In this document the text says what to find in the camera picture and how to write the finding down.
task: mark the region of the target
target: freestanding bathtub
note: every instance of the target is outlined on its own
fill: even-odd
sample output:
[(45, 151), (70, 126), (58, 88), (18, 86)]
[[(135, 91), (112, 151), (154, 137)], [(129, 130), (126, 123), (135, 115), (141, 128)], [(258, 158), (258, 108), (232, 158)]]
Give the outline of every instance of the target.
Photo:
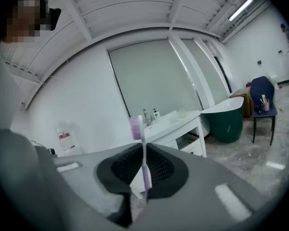
[(229, 98), (201, 111), (209, 121), (211, 134), (220, 142), (237, 141), (243, 128), (243, 97)]

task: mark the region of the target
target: white countertop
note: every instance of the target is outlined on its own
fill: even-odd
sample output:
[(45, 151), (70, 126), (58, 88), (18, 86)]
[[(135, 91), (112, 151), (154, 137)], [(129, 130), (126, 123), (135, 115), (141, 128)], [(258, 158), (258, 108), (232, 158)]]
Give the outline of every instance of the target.
[[(145, 140), (147, 143), (153, 142), (166, 134), (175, 131), (176, 129), (184, 126), (186, 123), (200, 116), (199, 110), (187, 111), (186, 117), (179, 118), (177, 111), (172, 111), (167, 115), (161, 116), (160, 122), (155, 123), (144, 129)], [(140, 140), (133, 140), (131, 131), (124, 137), (117, 138), (113, 145), (110, 147), (115, 148), (130, 143), (141, 142)]]

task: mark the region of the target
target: cup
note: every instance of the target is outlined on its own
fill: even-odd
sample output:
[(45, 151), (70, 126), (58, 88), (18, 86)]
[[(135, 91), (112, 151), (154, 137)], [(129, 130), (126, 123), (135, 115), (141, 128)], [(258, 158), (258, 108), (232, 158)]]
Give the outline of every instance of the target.
[(262, 108), (264, 111), (269, 111), (269, 109), (270, 109), (269, 100), (267, 101), (266, 104), (261, 104), (261, 108)]

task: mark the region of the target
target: pink toothbrush bristles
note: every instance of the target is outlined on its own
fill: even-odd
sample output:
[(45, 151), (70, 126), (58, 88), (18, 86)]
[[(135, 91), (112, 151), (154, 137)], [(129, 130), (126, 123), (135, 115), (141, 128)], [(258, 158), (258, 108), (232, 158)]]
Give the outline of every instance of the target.
[(140, 134), (138, 117), (131, 118), (130, 119), (130, 125), (131, 125), (131, 134), (133, 136), (133, 139), (134, 140), (140, 140), (141, 139), (141, 134)]

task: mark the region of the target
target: white cabinet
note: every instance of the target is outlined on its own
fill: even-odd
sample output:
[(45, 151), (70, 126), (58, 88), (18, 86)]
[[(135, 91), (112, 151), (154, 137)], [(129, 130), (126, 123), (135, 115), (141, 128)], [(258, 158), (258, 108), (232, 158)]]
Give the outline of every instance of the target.
[(178, 147), (180, 151), (198, 156), (203, 155), (200, 138), (187, 133), (177, 140), (179, 141)]
[(168, 144), (165, 144), (165, 146), (168, 146), (168, 147), (171, 147), (171, 148), (173, 148), (173, 149), (177, 149), (177, 150), (179, 149), (176, 140), (173, 140), (173, 141), (169, 142)]

